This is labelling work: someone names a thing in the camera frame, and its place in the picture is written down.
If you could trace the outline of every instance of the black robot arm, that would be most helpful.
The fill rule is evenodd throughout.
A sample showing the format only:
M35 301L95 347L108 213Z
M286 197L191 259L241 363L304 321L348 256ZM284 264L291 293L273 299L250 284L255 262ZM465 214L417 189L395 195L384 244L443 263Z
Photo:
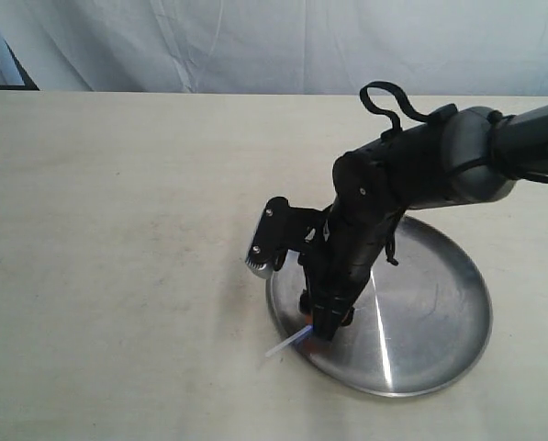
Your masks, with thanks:
M371 87L390 92L421 124L402 130L395 112L373 103ZM296 294L296 306L324 340L351 322L352 306L382 251L397 265L394 233L407 209L499 200L518 179L548 183L548 106L517 117L455 105L422 115L386 82L367 85L360 98L372 113L389 117L392 128L335 162L336 197L326 209L271 199L247 256L250 269L267 278L288 250L299 252L305 290Z

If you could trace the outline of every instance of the round metal base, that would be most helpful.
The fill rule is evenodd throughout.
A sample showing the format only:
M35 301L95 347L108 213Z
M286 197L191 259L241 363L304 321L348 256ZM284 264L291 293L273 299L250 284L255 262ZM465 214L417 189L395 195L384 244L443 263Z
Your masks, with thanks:
M396 234L399 266L377 259L355 303L350 326L330 344L295 346L315 367L353 388L404 397L442 389L484 351L492 326L484 279L442 233L404 218ZM297 254L268 280L270 311L284 336L305 325L298 299L305 286Z

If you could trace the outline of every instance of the table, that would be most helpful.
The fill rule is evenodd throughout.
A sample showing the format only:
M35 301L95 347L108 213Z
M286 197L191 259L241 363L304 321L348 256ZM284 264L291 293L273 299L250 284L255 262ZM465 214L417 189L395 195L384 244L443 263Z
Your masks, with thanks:
M451 388L380 399L264 360L279 336L243 259L265 201L326 206L336 157L385 128L354 96L0 92L0 439L548 439L548 186L412 213L492 296Z

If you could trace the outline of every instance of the silver metal plate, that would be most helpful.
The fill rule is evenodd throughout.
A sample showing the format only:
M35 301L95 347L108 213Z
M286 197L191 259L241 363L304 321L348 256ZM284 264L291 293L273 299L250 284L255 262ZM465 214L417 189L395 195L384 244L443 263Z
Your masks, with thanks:
M442 389L484 351L492 309L484 279L464 251L431 226L404 218L391 266L382 255L355 303L350 326L324 347L308 340L296 350L315 367L365 392L405 397ZM305 325L298 298L305 286L297 254L267 282L274 321L283 336Z

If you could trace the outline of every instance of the white straw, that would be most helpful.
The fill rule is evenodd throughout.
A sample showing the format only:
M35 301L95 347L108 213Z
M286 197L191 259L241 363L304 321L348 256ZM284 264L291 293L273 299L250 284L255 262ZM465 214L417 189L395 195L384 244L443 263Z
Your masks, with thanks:
M281 351L282 349L284 349L286 346L293 344L297 339L310 334L311 331L312 331L312 325L307 324L300 331L298 331L294 335L290 335L282 343L280 343L279 345L274 346L272 349L267 351L265 353L265 356L269 358L270 356L272 356L272 355L278 353L279 351Z

